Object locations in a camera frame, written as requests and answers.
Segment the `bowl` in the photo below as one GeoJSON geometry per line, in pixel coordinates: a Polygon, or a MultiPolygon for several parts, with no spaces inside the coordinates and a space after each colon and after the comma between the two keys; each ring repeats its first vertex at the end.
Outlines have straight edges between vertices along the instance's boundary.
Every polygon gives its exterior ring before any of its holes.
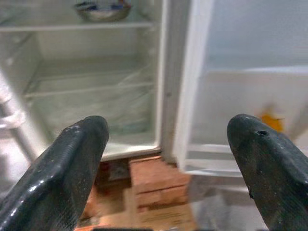
{"type": "Polygon", "coordinates": [[[75,4],[74,9],[86,21],[115,22],[126,18],[131,6],[128,4],[113,4],[103,7],[93,2],[83,2],[75,4]]]}

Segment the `floor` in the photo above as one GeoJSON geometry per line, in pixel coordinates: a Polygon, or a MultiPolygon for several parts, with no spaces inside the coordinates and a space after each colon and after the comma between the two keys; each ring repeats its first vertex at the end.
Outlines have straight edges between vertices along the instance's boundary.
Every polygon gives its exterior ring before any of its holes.
{"type": "Polygon", "coordinates": [[[138,211],[129,173],[125,173],[123,168],[120,169],[116,168],[116,176],[106,173],[107,171],[98,173],[96,178],[97,216],[80,220],[76,230],[90,231],[93,229],[91,226],[151,228],[154,231],[165,231],[171,228],[177,228],[179,231],[196,229],[188,204],[154,206],[148,211],[138,211]],[[110,180],[110,177],[119,178],[120,175],[124,179],[110,180]]]}

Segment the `open refrigerator door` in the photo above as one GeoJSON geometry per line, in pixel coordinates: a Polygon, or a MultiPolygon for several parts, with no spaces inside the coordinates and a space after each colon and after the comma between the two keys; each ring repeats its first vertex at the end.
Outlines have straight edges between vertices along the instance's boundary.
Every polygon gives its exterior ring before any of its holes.
{"type": "Polygon", "coordinates": [[[192,1],[173,146],[182,171],[241,177],[227,140],[241,113],[296,134],[308,154],[307,10],[304,1],[192,1]]]}

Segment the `refrigerator shelf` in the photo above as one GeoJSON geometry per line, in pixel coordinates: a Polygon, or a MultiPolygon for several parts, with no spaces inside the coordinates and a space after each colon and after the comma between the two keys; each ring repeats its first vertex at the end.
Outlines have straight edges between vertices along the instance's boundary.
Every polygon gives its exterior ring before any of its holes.
{"type": "Polygon", "coordinates": [[[51,7],[11,6],[12,16],[0,18],[0,32],[16,31],[52,31],[78,29],[117,29],[117,28],[149,28],[153,22],[132,9],[128,17],[118,22],[87,22],[74,11],[71,5],[60,3],[51,7]]]}
{"type": "Polygon", "coordinates": [[[100,90],[152,87],[149,66],[134,57],[43,62],[24,96],[46,97],[100,90]]]}

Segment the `brick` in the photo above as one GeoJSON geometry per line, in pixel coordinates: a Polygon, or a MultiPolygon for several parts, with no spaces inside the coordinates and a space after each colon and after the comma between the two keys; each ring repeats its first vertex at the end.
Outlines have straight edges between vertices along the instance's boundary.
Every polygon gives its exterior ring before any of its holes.
{"type": "Polygon", "coordinates": [[[130,158],[129,162],[130,163],[135,163],[135,162],[148,161],[148,160],[157,160],[157,159],[160,159],[160,158],[161,157],[158,156],[158,155],[149,156],[149,157],[136,156],[136,157],[130,158]]]}
{"type": "Polygon", "coordinates": [[[87,226],[82,228],[76,228],[75,231],[93,231],[94,228],[99,228],[98,226],[87,226]]]}
{"type": "Polygon", "coordinates": [[[144,212],[147,212],[147,211],[149,211],[149,207],[139,207],[139,208],[137,208],[138,213],[144,213],[144,212]]]}
{"type": "Polygon", "coordinates": [[[180,203],[186,203],[188,201],[188,197],[181,196],[181,197],[175,197],[172,199],[165,199],[165,200],[160,200],[153,205],[172,205],[172,204],[180,204],[180,203]]]}
{"type": "Polygon", "coordinates": [[[161,200],[161,192],[154,191],[154,192],[145,192],[136,195],[136,203],[137,206],[146,206],[154,204],[161,200]]]}
{"type": "Polygon", "coordinates": [[[161,191],[162,200],[173,200],[186,195],[187,186],[173,187],[161,191]]]}
{"type": "Polygon", "coordinates": [[[165,163],[160,157],[130,161],[132,186],[136,193],[186,185],[190,176],[165,163]]]}

